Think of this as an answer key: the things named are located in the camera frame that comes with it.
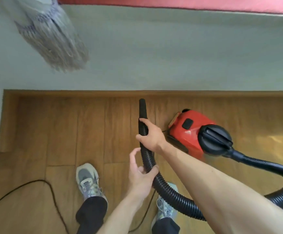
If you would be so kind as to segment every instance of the vacuum cleaner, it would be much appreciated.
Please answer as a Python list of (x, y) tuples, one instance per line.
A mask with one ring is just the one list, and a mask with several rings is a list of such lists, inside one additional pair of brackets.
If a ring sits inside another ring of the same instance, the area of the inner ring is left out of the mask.
[[(139, 118), (147, 118), (146, 101), (143, 98), (139, 100)], [(148, 134), (148, 128), (143, 122), (138, 121), (138, 130), (140, 135)], [(283, 165), (248, 157), (235, 150), (228, 131), (194, 110), (184, 109), (181, 113), (176, 114), (169, 124), (167, 137), (173, 144), (191, 156), (201, 158), (205, 153), (223, 156), (283, 177)], [(140, 143), (140, 147), (144, 168), (146, 172), (149, 172), (156, 164), (153, 152), (144, 147), (142, 143)], [(161, 173), (155, 177), (153, 187), (177, 211), (189, 217), (206, 221), (194, 201), (172, 189)], [(283, 209), (283, 188), (265, 195), (265, 197)]]

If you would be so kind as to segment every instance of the leg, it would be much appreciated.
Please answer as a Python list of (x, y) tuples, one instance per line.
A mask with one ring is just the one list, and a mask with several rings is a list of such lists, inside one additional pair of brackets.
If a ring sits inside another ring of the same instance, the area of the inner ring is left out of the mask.
[[(178, 191), (176, 185), (172, 183), (168, 184), (171, 188)], [(160, 196), (157, 199), (157, 206), (159, 210), (151, 224), (152, 234), (178, 234), (180, 228), (174, 221), (177, 211)]]
[(98, 173), (86, 163), (77, 168), (76, 180), (85, 200), (75, 216), (80, 224), (77, 234), (95, 234), (102, 226), (108, 208), (107, 199), (98, 185)]

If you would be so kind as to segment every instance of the person's right arm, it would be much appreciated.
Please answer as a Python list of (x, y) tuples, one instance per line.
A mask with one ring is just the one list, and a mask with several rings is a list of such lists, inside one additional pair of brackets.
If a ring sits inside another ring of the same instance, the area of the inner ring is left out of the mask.
[(283, 210), (225, 173), (169, 144), (160, 128), (140, 119), (149, 129), (136, 135), (147, 149), (161, 154), (185, 185), (210, 227), (217, 234), (283, 234)]

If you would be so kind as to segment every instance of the forearm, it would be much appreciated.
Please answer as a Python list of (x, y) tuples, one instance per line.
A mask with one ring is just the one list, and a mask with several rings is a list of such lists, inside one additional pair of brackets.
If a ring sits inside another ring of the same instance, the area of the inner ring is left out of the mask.
[(216, 233), (283, 233), (283, 210), (253, 189), (167, 142), (161, 150)]
[(126, 196), (108, 217), (97, 234), (127, 234), (138, 208), (139, 203), (131, 196)]

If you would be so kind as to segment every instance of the red surface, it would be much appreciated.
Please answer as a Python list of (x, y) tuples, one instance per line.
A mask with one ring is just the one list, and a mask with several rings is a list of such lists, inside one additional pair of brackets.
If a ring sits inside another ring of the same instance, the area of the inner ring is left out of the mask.
[(112, 5), (283, 14), (283, 0), (59, 0), (62, 4)]
[[(189, 130), (186, 130), (182, 127), (182, 124), (187, 118), (190, 118), (194, 121)], [(170, 127), (170, 135), (181, 142), (189, 150), (189, 154), (192, 157), (203, 160), (203, 151), (198, 142), (198, 133), (201, 126), (208, 124), (215, 123), (203, 114), (190, 110), (181, 113), (177, 117), (173, 125)]]

